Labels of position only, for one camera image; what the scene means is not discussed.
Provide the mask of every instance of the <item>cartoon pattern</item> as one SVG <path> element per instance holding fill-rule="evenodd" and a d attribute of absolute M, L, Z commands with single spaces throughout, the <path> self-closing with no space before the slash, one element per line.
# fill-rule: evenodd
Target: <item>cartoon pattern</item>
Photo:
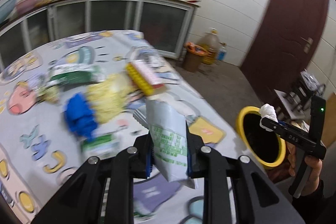
<path fill-rule="evenodd" d="M 8 133 L 0 134 L 0 193 L 24 224 L 30 223 L 85 160 L 77 140 L 66 130 L 61 114 L 67 100 L 85 91 L 85 87 L 65 90 L 60 105 L 38 103 L 34 87 L 54 64 L 97 63 L 111 74 L 122 72 L 127 62 L 140 58 L 167 84 L 168 91 L 156 99 L 182 113 L 192 133 L 219 148 L 223 138 L 231 141 L 236 137 L 233 129 L 157 54 L 140 32 L 91 32 L 43 45 L 0 74 L 0 121 L 3 128 L 10 128 Z M 143 93 L 134 86 L 127 102 L 124 112 L 94 132 L 97 136 L 114 133 L 120 140 L 120 149 L 131 146 L 137 136 L 148 133 L 132 116 L 135 109 L 145 104 Z M 234 145 L 234 151 L 222 152 L 237 157 L 239 140 Z M 202 187 L 192 190 L 178 182 L 168 183 L 161 174 L 153 174 L 134 185 L 135 222 L 155 217 L 162 224 L 177 224 L 182 219 L 188 224 L 199 223 L 198 215 L 189 212 L 186 219 L 187 212 L 181 208 L 185 208 L 190 196 L 201 196 L 202 192 Z M 173 222 L 167 208 L 176 211 Z"/>

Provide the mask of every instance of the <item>metal screw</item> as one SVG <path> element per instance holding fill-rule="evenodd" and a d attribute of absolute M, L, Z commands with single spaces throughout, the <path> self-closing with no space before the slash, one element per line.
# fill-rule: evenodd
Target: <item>metal screw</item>
<path fill-rule="evenodd" d="M 134 146 L 131 146 L 131 147 L 127 148 L 127 152 L 129 154 L 135 154 L 135 153 L 137 153 L 137 151 L 138 151 L 138 149 Z"/>
<path fill-rule="evenodd" d="M 246 155 L 242 155 L 240 157 L 240 161 L 243 162 L 243 163 L 245 163 L 245 164 L 248 164 L 250 162 L 250 158 L 248 156 L 246 156 Z"/>
<path fill-rule="evenodd" d="M 96 156 L 93 156 L 93 157 L 90 157 L 89 158 L 89 160 L 88 160 L 88 162 L 90 163 L 90 164 L 96 164 L 97 162 L 98 162 L 98 157 L 96 157 Z"/>
<path fill-rule="evenodd" d="M 201 151 L 208 154 L 211 152 L 211 147 L 204 145 L 201 147 Z"/>

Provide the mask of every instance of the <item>trash can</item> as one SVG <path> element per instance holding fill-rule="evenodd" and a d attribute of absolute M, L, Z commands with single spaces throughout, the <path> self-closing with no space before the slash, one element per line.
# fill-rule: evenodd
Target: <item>trash can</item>
<path fill-rule="evenodd" d="M 187 42 L 185 48 L 187 50 L 187 53 L 185 54 L 182 68 L 190 72 L 195 72 L 198 69 L 203 58 L 208 55 L 208 51 L 206 51 L 201 46 L 195 45 L 191 42 Z"/>
<path fill-rule="evenodd" d="M 286 156 L 286 143 L 273 131 L 261 128 L 259 108 L 244 107 L 236 119 L 236 131 L 265 169 L 279 166 Z"/>

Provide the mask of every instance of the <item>green and white package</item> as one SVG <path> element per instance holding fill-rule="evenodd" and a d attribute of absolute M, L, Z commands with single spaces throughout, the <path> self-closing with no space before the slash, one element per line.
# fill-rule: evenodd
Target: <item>green and white package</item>
<path fill-rule="evenodd" d="M 46 86 L 101 83 L 105 79 L 105 73 L 98 65 L 63 64 L 49 69 Z"/>
<path fill-rule="evenodd" d="M 165 102 L 147 100 L 146 119 L 156 168 L 168 182 L 188 179 L 185 117 Z"/>
<path fill-rule="evenodd" d="M 96 137 L 91 142 L 83 140 L 81 142 L 83 160 L 86 161 L 92 156 L 97 156 L 101 160 L 115 157 L 119 152 L 119 144 L 118 138 L 113 133 Z"/>

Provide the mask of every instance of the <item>yellow detergent bottle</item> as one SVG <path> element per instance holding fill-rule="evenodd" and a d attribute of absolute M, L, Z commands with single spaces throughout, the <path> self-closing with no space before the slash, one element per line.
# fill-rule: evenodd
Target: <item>yellow detergent bottle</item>
<path fill-rule="evenodd" d="M 219 49 L 221 48 L 221 43 L 217 36 L 217 30 L 214 28 L 210 28 L 210 32 L 207 33 L 204 37 L 202 37 L 197 45 L 206 49 L 209 54 L 203 58 L 203 63 L 207 65 L 211 65 L 218 54 Z"/>

